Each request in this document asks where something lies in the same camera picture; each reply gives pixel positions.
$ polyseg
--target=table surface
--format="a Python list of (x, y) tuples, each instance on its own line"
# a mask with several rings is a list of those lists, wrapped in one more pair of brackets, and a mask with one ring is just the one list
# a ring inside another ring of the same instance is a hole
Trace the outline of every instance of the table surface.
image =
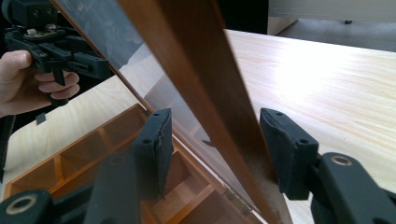
[[(319, 152), (354, 157), (378, 185), (396, 192), (396, 53), (227, 31), (259, 117), (287, 114)], [(113, 77), (48, 113), (9, 140), (6, 184), (137, 100)], [(309, 202), (288, 202), (295, 223), (313, 222)]]

